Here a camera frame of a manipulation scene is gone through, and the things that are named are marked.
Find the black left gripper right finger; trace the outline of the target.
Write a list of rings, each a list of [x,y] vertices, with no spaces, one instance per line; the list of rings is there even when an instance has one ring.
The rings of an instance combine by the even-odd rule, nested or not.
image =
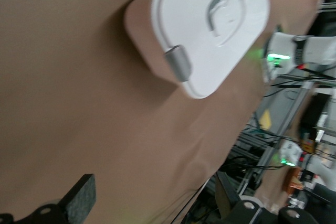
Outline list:
[[[274,214],[256,197],[240,196],[225,172],[215,174],[215,200],[221,216],[216,223],[317,223],[314,217],[303,209],[282,207]]]

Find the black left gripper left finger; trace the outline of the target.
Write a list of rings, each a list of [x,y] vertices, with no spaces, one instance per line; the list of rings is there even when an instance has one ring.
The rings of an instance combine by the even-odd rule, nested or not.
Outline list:
[[[96,203],[94,174],[84,174],[56,204],[45,204],[23,219],[1,214],[1,223],[84,223]]]

